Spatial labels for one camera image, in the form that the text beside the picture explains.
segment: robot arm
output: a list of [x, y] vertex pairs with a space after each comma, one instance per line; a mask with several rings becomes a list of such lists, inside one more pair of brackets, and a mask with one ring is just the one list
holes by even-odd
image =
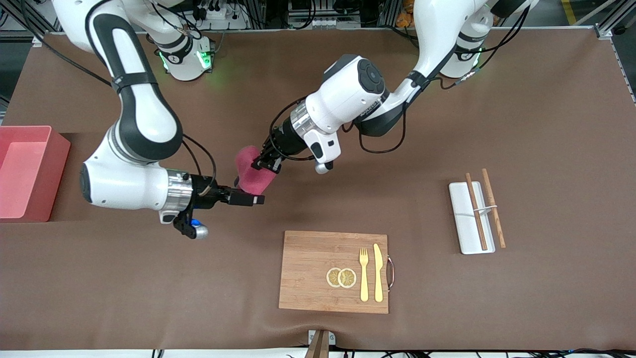
[[192, 224], [195, 208], [211, 208], [217, 201], [263, 203], [263, 197], [219, 186], [213, 178], [158, 164], [181, 146], [181, 123], [159, 91], [121, 0], [54, 0], [53, 5], [69, 39], [106, 65], [121, 101], [119, 119], [81, 169], [89, 203], [157, 210], [161, 223], [173, 223], [190, 238], [207, 234], [204, 226]]
[[[333, 160], [340, 154], [336, 131], [342, 124], [353, 121], [364, 136], [377, 137], [389, 132], [402, 117], [405, 109], [451, 59], [462, 26], [469, 19], [481, 21], [481, 16], [474, 17], [473, 14], [487, 8], [487, 1], [415, 0], [413, 18], [420, 56], [413, 70], [396, 91], [389, 92], [384, 87], [380, 72], [369, 60], [354, 55], [343, 56], [325, 72], [320, 89], [307, 96], [307, 99], [291, 112], [283, 125], [270, 134], [263, 145], [261, 155], [252, 166], [255, 169], [266, 168], [278, 173], [280, 162], [286, 156], [309, 148], [316, 159], [316, 171], [323, 174], [333, 167]], [[500, 17], [502, 14], [505, 14], [505, 17], [510, 16], [536, 2], [538, 0], [491, 0], [491, 3], [495, 3], [494, 7], [498, 8], [496, 15]], [[362, 61], [368, 63], [369, 68], [373, 68], [373, 76], [378, 78], [376, 91], [361, 90], [365, 89], [362, 81], [358, 83], [353, 79], [355, 74], [350, 72], [350, 69], [355, 63]], [[367, 76], [367, 79], [375, 78], [373, 76]], [[348, 96], [347, 90], [351, 88], [352, 83], [358, 90], [355, 91], [356, 95]], [[325, 116], [324, 113], [339, 115]], [[317, 133], [311, 133], [312, 131], [307, 131], [307, 128], [316, 129]], [[332, 143], [333, 147], [326, 148], [325, 143]]]

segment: green indicator light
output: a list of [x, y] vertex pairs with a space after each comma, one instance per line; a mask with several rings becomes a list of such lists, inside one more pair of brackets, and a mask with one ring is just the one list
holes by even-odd
[[159, 52], [159, 57], [161, 57], [161, 61], [163, 62], [163, 68], [168, 71], [168, 64], [165, 63], [165, 58], [163, 57], [163, 54], [161, 52]]
[[480, 52], [480, 53], [478, 53], [478, 54], [475, 56], [475, 62], [473, 62], [473, 67], [477, 66], [477, 64], [479, 63], [479, 56], [480, 56], [480, 55], [481, 55], [481, 52]]
[[201, 66], [203, 66], [203, 68], [210, 67], [210, 55], [206, 54], [205, 52], [202, 53], [197, 51], [197, 57], [199, 59], [199, 62], [201, 62]]

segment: brown table surface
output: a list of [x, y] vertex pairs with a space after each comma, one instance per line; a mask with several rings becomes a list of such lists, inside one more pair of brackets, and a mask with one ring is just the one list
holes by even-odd
[[[47, 38], [107, 75], [65, 37]], [[315, 91], [341, 54], [371, 59], [391, 89], [417, 59], [390, 31], [228, 34], [213, 74], [178, 82], [142, 43], [225, 184], [237, 151], [260, 145], [273, 116]], [[427, 89], [396, 152], [367, 154], [357, 133], [341, 134], [331, 173], [285, 162], [266, 205], [198, 211], [205, 241], [150, 210], [81, 198], [80, 165], [119, 112], [110, 88], [31, 50], [4, 124], [52, 125], [72, 147], [52, 221], [0, 226], [2, 349], [281, 347], [316, 328], [357, 349], [636, 348], [636, 108], [610, 42], [592, 30], [521, 31], [467, 83]], [[184, 150], [163, 165], [194, 169]], [[462, 255], [448, 184], [466, 172], [480, 180], [481, 168], [508, 248]], [[285, 230], [388, 234], [389, 314], [278, 309]]]

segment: chopsticks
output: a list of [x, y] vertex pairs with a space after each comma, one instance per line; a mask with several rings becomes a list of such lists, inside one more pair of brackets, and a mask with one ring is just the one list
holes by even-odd
[[[492, 186], [490, 184], [490, 178], [488, 177], [488, 171], [486, 170], [486, 168], [483, 168], [481, 170], [481, 173], [483, 175], [483, 181], [486, 186], [486, 196], [488, 197], [488, 208], [492, 209], [492, 216], [495, 219], [495, 227], [497, 228], [497, 237], [499, 238], [499, 246], [501, 248], [506, 248], [506, 241], [504, 240], [504, 232], [501, 229], [501, 222], [499, 221], [499, 211], [497, 211], [495, 196], [492, 193]], [[486, 235], [483, 232], [483, 224], [481, 223], [481, 214], [480, 214], [480, 210], [483, 210], [483, 208], [479, 208], [477, 205], [477, 198], [475, 196], [473, 181], [471, 179], [470, 173], [466, 173], [466, 184], [468, 184], [468, 193], [471, 196], [471, 203], [473, 205], [473, 213], [475, 216], [475, 222], [477, 223], [477, 232], [479, 233], [481, 249], [485, 251], [485, 250], [488, 250], [488, 247], [486, 244]]]
[[473, 204], [473, 213], [475, 216], [475, 222], [477, 223], [477, 232], [479, 233], [479, 241], [481, 242], [481, 250], [486, 251], [486, 235], [483, 233], [483, 225], [481, 224], [481, 215], [479, 213], [479, 207], [477, 207], [477, 198], [475, 197], [475, 190], [473, 188], [473, 181], [471, 180], [471, 174], [466, 173], [466, 183], [468, 184], [468, 193], [471, 195], [471, 203]]
[[490, 179], [488, 178], [488, 171], [486, 168], [481, 170], [483, 175], [483, 182], [486, 185], [486, 195], [488, 196], [488, 206], [492, 206], [492, 216], [495, 218], [495, 227], [497, 228], [497, 237], [499, 238], [499, 246], [506, 248], [506, 241], [504, 240], [504, 231], [501, 229], [501, 222], [499, 222], [499, 212], [497, 211], [497, 204], [495, 204], [495, 196], [492, 194], [492, 187], [490, 186]]

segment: knife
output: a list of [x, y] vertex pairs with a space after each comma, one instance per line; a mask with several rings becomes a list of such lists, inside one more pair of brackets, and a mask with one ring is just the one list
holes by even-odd
[[375, 301], [382, 302], [382, 280], [380, 279], [380, 270], [384, 263], [382, 262], [382, 254], [380, 253], [380, 247], [378, 244], [373, 244], [373, 253], [375, 254]]

